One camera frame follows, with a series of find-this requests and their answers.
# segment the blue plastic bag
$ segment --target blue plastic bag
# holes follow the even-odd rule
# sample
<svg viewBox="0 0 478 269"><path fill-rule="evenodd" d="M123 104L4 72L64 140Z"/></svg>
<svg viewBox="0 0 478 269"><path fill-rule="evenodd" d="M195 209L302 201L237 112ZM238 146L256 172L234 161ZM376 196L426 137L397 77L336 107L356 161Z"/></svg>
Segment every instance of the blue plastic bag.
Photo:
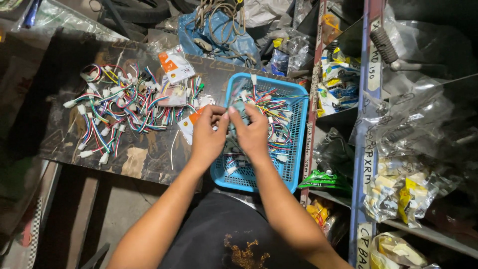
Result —
<svg viewBox="0 0 478 269"><path fill-rule="evenodd" d="M202 29L194 29L194 22L188 24L188 22L192 21L196 16L196 11L194 11L191 14L185 14L179 17L178 21L178 35L179 35L179 43L183 46L184 52L188 54L193 54L193 55L198 55L198 56L203 56L203 50L198 47L194 43L194 38L200 38L209 44L212 45L213 51L216 50L216 53L212 54L211 56L218 61L223 61L226 63L231 63L234 65L238 66L244 66L244 67L250 67L250 68L255 68L255 69L260 69L261 67L261 56L259 54L259 50L257 49L254 39L248 34L245 33L244 35L237 35L237 39L235 42L232 44L228 45L219 45L216 44L212 37L211 37L211 32L209 31L209 15L205 15L205 25ZM236 28L239 28L239 24L234 21L236 24ZM213 34L215 35L216 40L221 41L222 39L225 39L227 37L227 34L231 30L233 22L230 20L230 18L224 14L221 11L215 12L212 17L211 17L211 29L213 31ZM224 24L227 24L225 27L223 33L222 33L222 39L221 39L221 30L223 29ZM227 39L227 42L230 42L236 37L236 34L234 34L234 31L232 31L232 34L230 35L229 39ZM247 56L241 56L241 57L235 57L235 58L225 58L222 56L234 56L234 52L231 50L228 50L228 47L231 49L235 50L239 54L244 54L247 53L250 55L250 57L254 58L255 60L255 65L247 64L246 65L246 59L248 58Z"/></svg>

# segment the wooden workbench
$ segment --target wooden workbench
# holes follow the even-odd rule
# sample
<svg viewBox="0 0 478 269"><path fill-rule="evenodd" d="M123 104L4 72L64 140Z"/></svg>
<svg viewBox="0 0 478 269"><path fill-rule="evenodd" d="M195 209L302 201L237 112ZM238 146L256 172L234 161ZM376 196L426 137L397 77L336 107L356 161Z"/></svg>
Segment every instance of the wooden workbench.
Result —
<svg viewBox="0 0 478 269"><path fill-rule="evenodd" d="M11 145L15 145L12 149L21 155L38 153L57 162L169 185L190 157L190 146L178 132L177 124L167 131L147 135L134 134L127 128L120 141L118 157L110 157L106 165L99 165L100 154L78 157L77 146L86 123L76 107L65 109L63 103L83 91L85 82L79 76L82 68L91 63L108 63L134 75L128 66L138 62L142 68L148 66L157 78L163 74L157 54L150 52L147 44L125 40L108 42L101 38L81 31L57 30L12 127L16 130L10 133ZM218 105L223 104L229 78L239 72L295 82L198 56L187 55L187 59L202 77L205 85L202 95L211 95ZM96 146L93 144L90 142L87 149L93 149Z"/></svg>

